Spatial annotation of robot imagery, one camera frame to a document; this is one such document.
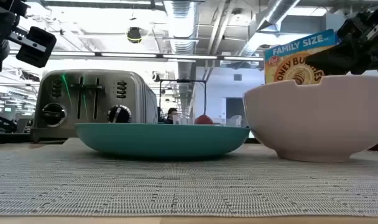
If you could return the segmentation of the dark red round food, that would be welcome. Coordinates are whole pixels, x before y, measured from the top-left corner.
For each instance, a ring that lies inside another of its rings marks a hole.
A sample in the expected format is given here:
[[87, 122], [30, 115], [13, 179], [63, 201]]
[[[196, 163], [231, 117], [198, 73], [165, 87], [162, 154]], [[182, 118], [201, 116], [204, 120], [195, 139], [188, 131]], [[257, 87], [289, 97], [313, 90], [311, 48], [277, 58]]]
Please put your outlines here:
[[195, 119], [194, 123], [195, 124], [207, 124], [207, 125], [209, 125], [209, 124], [213, 124], [213, 120], [209, 116], [203, 114], [203, 115], [197, 117]]

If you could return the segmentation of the stainless steel four-slot toaster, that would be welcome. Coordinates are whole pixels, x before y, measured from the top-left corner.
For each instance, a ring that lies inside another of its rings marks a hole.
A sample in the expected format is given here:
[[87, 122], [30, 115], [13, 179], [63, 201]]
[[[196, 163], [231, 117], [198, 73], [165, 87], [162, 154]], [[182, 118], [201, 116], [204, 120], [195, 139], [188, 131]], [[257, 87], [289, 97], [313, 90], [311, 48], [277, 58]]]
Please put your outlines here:
[[40, 81], [30, 136], [73, 138], [76, 123], [157, 123], [156, 94], [135, 72], [55, 70]]

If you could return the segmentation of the black metal stand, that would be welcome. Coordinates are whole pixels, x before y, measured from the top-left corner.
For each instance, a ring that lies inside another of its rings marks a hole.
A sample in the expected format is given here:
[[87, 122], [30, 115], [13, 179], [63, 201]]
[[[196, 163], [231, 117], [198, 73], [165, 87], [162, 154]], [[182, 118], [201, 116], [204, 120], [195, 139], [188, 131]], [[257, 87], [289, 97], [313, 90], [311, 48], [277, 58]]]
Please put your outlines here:
[[207, 85], [205, 80], [190, 80], [190, 79], [160, 79], [159, 80], [159, 107], [162, 106], [161, 95], [162, 95], [162, 82], [176, 82], [176, 83], [202, 83], [204, 92], [204, 110], [203, 114], [206, 114], [207, 107]]

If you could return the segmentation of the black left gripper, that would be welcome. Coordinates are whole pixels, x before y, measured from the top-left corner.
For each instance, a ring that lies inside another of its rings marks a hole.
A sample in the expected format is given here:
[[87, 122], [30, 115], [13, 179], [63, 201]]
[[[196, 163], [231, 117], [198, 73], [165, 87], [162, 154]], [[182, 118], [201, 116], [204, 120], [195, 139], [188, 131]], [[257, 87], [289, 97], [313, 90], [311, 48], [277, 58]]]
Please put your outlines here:
[[[0, 72], [2, 62], [10, 52], [9, 42], [5, 39], [16, 30], [21, 16], [25, 16], [25, 0], [0, 0]], [[31, 27], [29, 33], [22, 39], [23, 44], [16, 59], [37, 68], [46, 66], [56, 37], [38, 27]]]

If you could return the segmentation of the clear plastic container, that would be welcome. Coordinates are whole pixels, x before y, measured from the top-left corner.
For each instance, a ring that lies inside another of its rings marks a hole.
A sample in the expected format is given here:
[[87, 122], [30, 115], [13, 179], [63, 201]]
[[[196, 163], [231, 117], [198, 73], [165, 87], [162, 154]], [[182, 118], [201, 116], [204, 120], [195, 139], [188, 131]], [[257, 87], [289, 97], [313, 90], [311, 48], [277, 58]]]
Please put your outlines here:
[[[183, 117], [179, 115], [175, 115], [173, 117], [173, 124], [188, 124], [192, 125], [195, 124], [196, 118], [189, 118], [189, 117]], [[222, 118], [211, 118], [213, 120], [213, 124], [209, 124], [208, 126], [228, 126], [228, 127], [244, 127], [242, 123], [242, 116], [241, 115], [235, 115], [232, 118], [229, 119], [222, 119]]]

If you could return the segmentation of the teal plate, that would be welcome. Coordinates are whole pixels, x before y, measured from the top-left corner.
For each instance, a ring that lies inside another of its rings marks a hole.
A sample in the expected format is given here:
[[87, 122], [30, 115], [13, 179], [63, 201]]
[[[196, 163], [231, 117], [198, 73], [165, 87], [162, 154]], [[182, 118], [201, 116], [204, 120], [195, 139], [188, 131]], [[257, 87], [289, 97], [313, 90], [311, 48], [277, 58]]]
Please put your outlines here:
[[95, 151], [152, 159], [221, 156], [239, 148], [249, 135], [248, 128], [204, 124], [77, 123], [75, 131]]

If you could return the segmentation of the horizontal led light bar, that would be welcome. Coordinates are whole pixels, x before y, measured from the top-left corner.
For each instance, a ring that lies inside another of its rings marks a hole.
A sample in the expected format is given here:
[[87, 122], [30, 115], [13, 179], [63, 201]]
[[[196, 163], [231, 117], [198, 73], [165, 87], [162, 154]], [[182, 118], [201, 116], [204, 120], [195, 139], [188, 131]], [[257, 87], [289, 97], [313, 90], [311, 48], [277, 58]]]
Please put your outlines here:
[[185, 55], [185, 54], [142, 54], [142, 53], [119, 53], [119, 52], [69, 52], [54, 51], [53, 57], [109, 57], [109, 58], [162, 58], [162, 59], [185, 59], [185, 60], [229, 60], [245, 62], [261, 62], [262, 57], [240, 57], [229, 55]]

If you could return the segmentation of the honey bunches cereal box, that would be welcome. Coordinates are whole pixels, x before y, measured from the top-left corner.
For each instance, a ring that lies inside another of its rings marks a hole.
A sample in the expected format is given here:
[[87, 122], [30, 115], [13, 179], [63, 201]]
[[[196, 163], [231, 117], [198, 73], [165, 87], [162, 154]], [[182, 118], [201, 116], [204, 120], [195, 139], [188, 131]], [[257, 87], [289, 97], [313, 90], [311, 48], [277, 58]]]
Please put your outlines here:
[[336, 32], [328, 29], [266, 50], [265, 83], [294, 80], [298, 85], [318, 84], [325, 72], [308, 65], [306, 58], [337, 43]]

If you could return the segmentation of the person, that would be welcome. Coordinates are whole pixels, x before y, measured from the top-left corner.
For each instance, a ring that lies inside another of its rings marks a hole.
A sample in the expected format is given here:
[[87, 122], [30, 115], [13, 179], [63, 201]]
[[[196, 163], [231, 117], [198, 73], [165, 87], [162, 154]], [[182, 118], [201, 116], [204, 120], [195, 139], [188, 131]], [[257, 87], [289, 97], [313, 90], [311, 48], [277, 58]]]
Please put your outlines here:
[[177, 109], [176, 108], [169, 108], [167, 117], [164, 119], [165, 124], [173, 124], [173, 117], [177, 115]]

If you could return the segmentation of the grey woven placemat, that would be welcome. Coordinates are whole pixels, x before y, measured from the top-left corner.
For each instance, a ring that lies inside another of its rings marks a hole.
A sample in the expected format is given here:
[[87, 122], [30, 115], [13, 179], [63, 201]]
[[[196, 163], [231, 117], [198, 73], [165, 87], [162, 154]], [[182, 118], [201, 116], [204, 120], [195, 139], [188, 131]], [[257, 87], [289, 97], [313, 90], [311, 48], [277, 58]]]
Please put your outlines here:
[[378, 217], [378, 161], [288, 161], [262, 146], [207, 161], [129, 161], [77, 139], [0, 149], [0, 215]]

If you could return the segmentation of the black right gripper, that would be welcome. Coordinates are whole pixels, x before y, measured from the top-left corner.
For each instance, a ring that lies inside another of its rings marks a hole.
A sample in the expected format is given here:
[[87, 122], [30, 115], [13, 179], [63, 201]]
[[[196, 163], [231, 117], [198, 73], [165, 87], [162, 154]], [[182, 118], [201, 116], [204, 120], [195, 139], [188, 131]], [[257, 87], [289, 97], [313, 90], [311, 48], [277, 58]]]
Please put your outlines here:
[[378, 71], [378, 7], [346, 19], [337, 34], [340, 44], [308, 56], [306, 64], [327, 75]]

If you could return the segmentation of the white bowl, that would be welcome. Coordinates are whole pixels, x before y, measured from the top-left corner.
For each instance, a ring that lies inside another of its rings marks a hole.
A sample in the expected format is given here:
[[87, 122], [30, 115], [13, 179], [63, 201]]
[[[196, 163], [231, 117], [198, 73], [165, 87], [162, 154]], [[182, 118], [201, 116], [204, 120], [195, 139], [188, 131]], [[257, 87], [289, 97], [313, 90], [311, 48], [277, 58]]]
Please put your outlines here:
[[343, 162], [378, 144], [378, 77], [337, 75], [245, 92], [249, 128], [281, 159]]

